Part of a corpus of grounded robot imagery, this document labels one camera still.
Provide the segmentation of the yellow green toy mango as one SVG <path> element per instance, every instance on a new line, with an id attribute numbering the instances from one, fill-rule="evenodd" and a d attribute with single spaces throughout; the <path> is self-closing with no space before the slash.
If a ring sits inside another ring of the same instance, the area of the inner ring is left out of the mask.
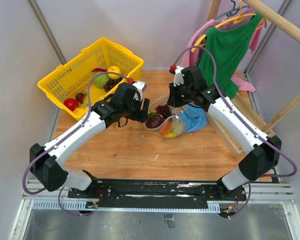
<path id="1" fill-rule="evenodd" d="M 156 115 L 155 112 L 150 112 L 150 113 L 148 114 L 148 118 L 151 118 L 152 116 L 155 116 L 155 115 Z"/>

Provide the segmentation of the dark purple toy fruit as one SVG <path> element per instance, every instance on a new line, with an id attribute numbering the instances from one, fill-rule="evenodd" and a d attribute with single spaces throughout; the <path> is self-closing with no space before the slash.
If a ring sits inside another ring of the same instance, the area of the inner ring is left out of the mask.
<path id="1" fill-rule="evenodd" d="M 159 115 L 159 114 L 154 114 L 150 116 L 147 121 L 145 122 L 145 126 L 148 129 L 155 129 L 160 127 L 164 123 L 165 119 Z"/>

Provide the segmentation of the dark red toy grapes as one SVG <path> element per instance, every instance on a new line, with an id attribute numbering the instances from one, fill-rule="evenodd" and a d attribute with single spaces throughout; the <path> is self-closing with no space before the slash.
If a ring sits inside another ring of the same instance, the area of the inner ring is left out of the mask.
<path id="1" fill-rule="evenodd" d="M 161 115 L 163 119 L 167 119 L 172 115 L 170 106 L 165 104 L 165 105 L 158 105 L 155 108 L 155 111 L 157 114 Z"/>

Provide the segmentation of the clear dotted zip top bag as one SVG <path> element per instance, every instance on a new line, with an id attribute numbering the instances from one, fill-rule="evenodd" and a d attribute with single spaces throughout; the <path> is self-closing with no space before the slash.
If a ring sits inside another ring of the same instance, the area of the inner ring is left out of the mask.
<path id="1" fill-rule="evenodd" d="M 169 98 L 168 95 L 164 95 L 164 96 L 161 96 L 160 98 L 158 98 L 157 100 L 155 100 L 152 104 L 150 104 L 150 106 L 148 108 L 148 114 L 151 113 L 151 112 L 156 113 L 155 108 L 159 105 L 168 105 L 168 98 Z M 171 122 L 171 131 L 170 132 L 172 132 L 173 122 L 183 122 L 183 120 L 180 116 L 180 113 L 183 110 L 183 107 L 175 108 L 175 107 L 172 107 L 170 105 L 169 105 L 169 107 L 170 107 L 170 111 L 171 111 L 171 116 L 168 117 L 167 119 L 165 119 L 164 123 L 167 122 L 167 121 Z M 158 134 L 158 131 L 161 129 L 161 127 L 164 125 L 164 123 L 161 126 L 157 127 L 157 128 L 149 129 L 149 128 L 146 127 L 146 121 L 144 122 L 143 125 L 147 130 L 151 131 L 152 133 L 154 133 L 154 134 L 156 134 L 160 137 L 166 138 L 165 136 L 161 136 L 161 135 Z"/>

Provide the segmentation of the rough orange toy tangerine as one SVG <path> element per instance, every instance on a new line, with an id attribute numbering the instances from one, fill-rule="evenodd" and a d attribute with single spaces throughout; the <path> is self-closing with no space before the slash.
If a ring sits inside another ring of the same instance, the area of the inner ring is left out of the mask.
<path id="1" fill-rule="evenodd" d="M 171 132 L 172 124 L 170 121 L 167 121 L 163 124 L 161 129 L 158 131 L 158 134 L 161 136 L 166 136 Z"/>

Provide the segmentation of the yellow toy banana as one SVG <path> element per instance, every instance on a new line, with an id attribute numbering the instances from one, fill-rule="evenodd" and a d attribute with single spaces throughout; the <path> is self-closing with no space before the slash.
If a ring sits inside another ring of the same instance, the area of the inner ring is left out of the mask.
<path id="1" fill-rule="evenodd" d="M 169 139 L 169 138 L 175 138 L 176 136 L 177 135 L 174 132 L 170 132 L 167 135 L 165 135 L 164 137 Z"/>

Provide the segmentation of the white toy garlic bulb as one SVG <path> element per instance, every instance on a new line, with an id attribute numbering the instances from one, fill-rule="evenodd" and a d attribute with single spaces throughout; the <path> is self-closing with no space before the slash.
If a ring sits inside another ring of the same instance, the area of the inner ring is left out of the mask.
<path id="1" fill-rule="evenodd" d="M 185 128 L 186 128 L 186 126 L 182 121 L 175 121 L 175 122 L 173 122 L 172 132 L 176 136 L 179 136 L 185 132 Z"/>

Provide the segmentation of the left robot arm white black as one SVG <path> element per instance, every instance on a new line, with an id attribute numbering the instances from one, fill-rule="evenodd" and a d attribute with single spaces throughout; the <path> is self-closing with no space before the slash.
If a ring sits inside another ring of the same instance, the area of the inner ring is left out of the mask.
<path id="1" fill-rule="evenodd" d="M 86 170 L 74 170 L 64 166 L 68 158 L 93 136 L 121 118 L 144 123 L 148 117 L 150 100 L 143 99 L 146 83 L 136 81 L 118 85 L 114 93 L 97 101 L 91 110 L 75 125 L 56 139 L 30 148 L 30 172 L 53 192 L 62 187 L 77 189 L 86 198 L 97 193 L 98 180 Z"/>

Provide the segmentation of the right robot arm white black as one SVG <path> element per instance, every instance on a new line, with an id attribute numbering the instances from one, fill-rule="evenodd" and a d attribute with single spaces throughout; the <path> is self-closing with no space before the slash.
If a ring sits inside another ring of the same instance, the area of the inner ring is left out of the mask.
<path id="1" fill-rule="evenodd" d="M 198 66 L 171 65 L 169 71 L 174 79 L 169 84 L 168 105 L 180 108 L 194 103 L 221 122 L 246 154 L 236 168 L 217 181 L 220 199 L 230 199 L 238 187 L 259 179 L 279 163 L 282 141 L 251 123 L 216 85 L 208 86 Z"/>

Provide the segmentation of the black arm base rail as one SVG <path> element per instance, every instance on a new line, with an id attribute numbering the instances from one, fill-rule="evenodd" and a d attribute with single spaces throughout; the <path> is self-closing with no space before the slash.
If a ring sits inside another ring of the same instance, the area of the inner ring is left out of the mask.
<path id="1" fill-rule="evenodd" d="M 101 197 L 100 206 L 110 209 L 198 210 L 208 208 L 209 201 L 245 201 L 242 186 L 223 192 L 215 181 L 135 180 L 100 178 L 95 192 L 76 188 L 68 191 L 71 199 L 88 202 Z"/>

